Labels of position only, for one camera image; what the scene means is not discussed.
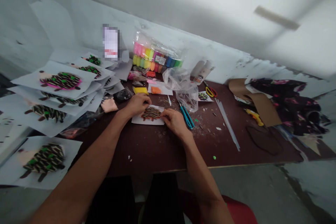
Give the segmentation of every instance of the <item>dark brown tabletop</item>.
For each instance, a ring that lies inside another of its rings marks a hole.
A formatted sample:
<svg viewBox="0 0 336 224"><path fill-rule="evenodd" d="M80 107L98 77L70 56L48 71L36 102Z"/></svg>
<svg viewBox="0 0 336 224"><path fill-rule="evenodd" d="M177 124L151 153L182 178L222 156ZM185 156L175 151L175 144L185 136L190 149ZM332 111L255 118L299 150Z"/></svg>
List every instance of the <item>dark brown tabletop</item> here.
<svg viewBox="0 0 336 224"><path fill-rule="evenodd" d="M216 102L199 102L198 111L189 114L195 124L195 128L192 130L195 142L208 167L302 161L300 154L278 132L275 132L275 134L283 147L283 151L280 154L273 156L256 146L245 128L248 125L256 125L254 119L239 107L238 102L226 85L208 81L207 83L217 91L217 99L223 103L229 122L240 145L239 152L228 128L223 125L224 119ZM123 85L132 89L131 81L127 81ZM204 91L204 84L201 84L198 89L199 91ZM149 96L153 105L180 111L175 96L170 96L171 106L169 106L167 95L149 94ZM126 105L127 102L124 102L118 104L118 107L122 109ZM83 141L83 144L75 160L98 138L114 115L115 112L105 114L76 139ZM304 147L299 141L294 140L294 142L306 153L310 161L336 158L336 154L322 141L318 145L321 156ZM120 134L108 176L160 173L184 169L186 169L186 160L183 147L179 139L166 125L140 125L132 124L129 121Z"/></svg>

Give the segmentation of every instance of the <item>wall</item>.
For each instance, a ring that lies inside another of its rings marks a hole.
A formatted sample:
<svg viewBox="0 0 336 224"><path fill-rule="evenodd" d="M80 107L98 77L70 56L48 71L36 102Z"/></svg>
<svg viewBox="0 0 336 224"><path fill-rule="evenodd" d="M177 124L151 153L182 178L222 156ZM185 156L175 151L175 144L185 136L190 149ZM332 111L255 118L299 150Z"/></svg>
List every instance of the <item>wall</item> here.
<svg viewBox="0 0 336 224"><path fill-rule="evenodd" d="M230 78L296 79L308 82L303 96L314 97L335 88L335 81L324 81L295 74L284 66L253 58L250 54L223 44L168 28L121 12L92 0L1 0L0 12L2 74L15 78L41 67L53 48L102 45L101 25L118 27L125 48L132 50L136 27L161 42L188 48L184 67L191 71L199 60L210 57L217 68L208 76L224 83Z"/></svg>
<svg viewBox="0 0 336 224"><path fill-rule="evenodd" d="M335 0L97 0L140 18L178 28L256 57L330 78ZM297 31L253 13L258 5L301 24Z"/></svg>

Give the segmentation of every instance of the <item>orange clay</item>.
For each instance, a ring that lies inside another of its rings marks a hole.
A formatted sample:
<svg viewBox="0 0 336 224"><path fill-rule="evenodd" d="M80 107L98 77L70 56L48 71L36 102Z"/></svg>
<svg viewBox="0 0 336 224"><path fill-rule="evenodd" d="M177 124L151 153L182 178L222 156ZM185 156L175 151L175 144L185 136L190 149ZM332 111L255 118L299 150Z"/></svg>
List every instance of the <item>orange clay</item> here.
<svg viewBox="0 0 336 224"><path fill-rule="evenodd" d="M161 89L152 86L152 94L158 94L158 93L161 93Z"/></svg>

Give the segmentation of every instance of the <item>person's right hand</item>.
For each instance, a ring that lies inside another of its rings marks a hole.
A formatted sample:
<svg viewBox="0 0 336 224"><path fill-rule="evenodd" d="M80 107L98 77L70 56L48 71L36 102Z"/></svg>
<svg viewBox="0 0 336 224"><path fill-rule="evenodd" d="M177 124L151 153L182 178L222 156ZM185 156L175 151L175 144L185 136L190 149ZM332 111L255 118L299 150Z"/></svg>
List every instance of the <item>person's right hand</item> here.
<svg viewBox="0 0 336 224"><path fill-rule="evenodd" d="M180 112L170 108L165 109L161 113L161 118L164 120L168 128L170 128L171 131L173 131L179 138L183 138L184 136L191 134L184 122L183 115Z"/></svg>

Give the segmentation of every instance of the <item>black pants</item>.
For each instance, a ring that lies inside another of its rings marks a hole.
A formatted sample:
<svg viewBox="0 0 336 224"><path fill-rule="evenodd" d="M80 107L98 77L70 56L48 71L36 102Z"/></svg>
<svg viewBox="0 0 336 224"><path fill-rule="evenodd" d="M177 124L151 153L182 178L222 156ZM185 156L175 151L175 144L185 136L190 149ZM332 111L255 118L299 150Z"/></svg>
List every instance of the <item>black pants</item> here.
<svg viewBox="0 0 336 224"><path fill-rule="evenodd" d="M141 224L184 224L175 173L154 174ZM106 178L90 207L87 224L138 223L131 177Z"/></svg>

